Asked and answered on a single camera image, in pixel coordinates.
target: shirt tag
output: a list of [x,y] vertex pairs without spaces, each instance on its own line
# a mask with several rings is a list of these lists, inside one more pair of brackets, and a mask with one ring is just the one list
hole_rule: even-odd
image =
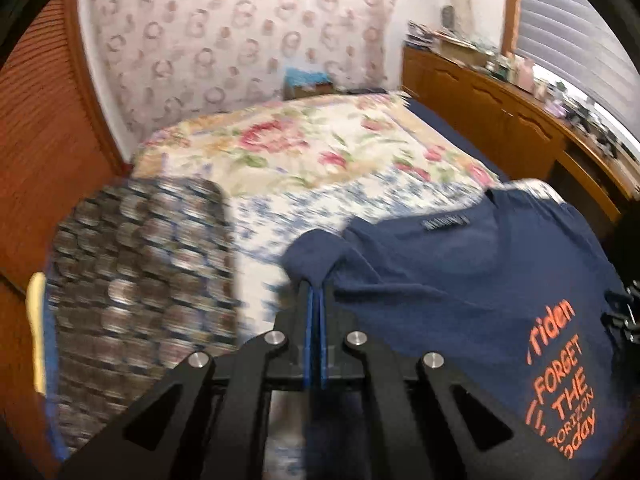
[[464,215],[448,215],[441,216],[440,218],[433,218],[431,220],[424,220],[422,225],[427,231],[435,231],[445,227],[452,227],[454,225],[469,225],[470,221]]

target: triangular cutout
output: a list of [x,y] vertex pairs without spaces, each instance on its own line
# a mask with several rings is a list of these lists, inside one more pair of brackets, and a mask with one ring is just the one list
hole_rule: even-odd
[[513,437],[513,431],[462,386],[452,386],[451,393],[480,451],[488,451]]
[[182,385],[174,384],[156,402],[131,421],[124,429],[124,438],[149,451],[155,450],[181,395]]

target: blind slat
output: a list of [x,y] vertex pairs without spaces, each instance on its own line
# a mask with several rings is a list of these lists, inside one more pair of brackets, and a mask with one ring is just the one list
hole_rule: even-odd
[[590,95],[640,140],[640,75],[587,0],[521,0],[516,52]]

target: yellow object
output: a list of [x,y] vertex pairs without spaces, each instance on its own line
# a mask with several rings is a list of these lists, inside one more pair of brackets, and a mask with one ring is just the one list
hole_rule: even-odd
[[44,337],[42,326],[42,302],[44,301],[44,288],[47,279],[44,273],[36,272],[29,280],[27,286],[27,318],[31,326],[33,338],[33,387],[45,395],[47,391],[47,378],[44,370]]

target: brown beaded mat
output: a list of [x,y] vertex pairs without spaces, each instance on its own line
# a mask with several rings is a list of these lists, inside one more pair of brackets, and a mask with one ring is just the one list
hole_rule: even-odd
[[131,179],[60,222],[47,298],[72,450],[190,352],[235,349],[230,244],[222,192],[206,180]]

